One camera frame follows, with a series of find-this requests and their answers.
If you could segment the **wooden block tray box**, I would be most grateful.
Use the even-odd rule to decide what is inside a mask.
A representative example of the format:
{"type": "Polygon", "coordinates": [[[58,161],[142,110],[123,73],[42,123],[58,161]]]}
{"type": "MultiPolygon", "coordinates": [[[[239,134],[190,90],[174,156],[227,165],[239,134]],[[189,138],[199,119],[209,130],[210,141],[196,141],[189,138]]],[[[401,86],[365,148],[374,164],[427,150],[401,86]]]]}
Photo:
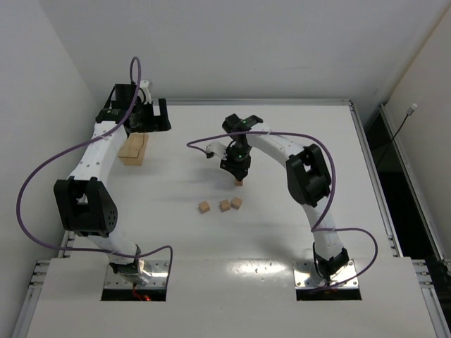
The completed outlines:
{"type": "Polygon", "coordinates": [[[126,139],[118,152],[123,165],[141,166],[147,147],[149,135],[147,133],[132,133],[126,139]]]}

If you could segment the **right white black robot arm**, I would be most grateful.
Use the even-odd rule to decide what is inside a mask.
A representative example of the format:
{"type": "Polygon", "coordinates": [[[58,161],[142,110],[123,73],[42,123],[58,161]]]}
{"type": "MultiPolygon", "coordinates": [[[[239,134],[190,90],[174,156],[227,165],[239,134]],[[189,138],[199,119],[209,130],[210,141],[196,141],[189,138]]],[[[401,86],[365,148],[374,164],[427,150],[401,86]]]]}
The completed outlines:
{"type": "Polygon", "coordinates": [[[243,181],[248,174],[253,148],[285,169],[290,196],[304,209],[313,232],[317,272],[329,281],[349,261],[349,256],[335,230],[333,216],[323,215],[328,212],[332,178],[321,148],[317,144],[302,146],[271,134],[268,125],[255,115],[246,119],[229,115],[222,128],[233,142],[225,148],[220,167],[237,181],[243,181]]]}

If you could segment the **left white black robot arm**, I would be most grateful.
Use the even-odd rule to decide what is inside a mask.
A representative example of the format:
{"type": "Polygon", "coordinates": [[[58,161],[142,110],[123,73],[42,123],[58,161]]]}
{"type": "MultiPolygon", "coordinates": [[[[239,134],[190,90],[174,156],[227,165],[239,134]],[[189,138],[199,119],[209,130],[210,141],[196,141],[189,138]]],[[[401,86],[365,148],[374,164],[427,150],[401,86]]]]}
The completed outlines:
{"type": "Polygon", "coordinates": [[[113,162],[141,165],[149,133],[171,129],[165,99],[154,113],[147,80],[117,84],[95,119],[93,139],[67,179],[57,180],[54,195],[63,227],[106,251],[113,272],[138,285],[152,278],[139,246],[118,226],[118,208],[107,190],[113,162]]]}

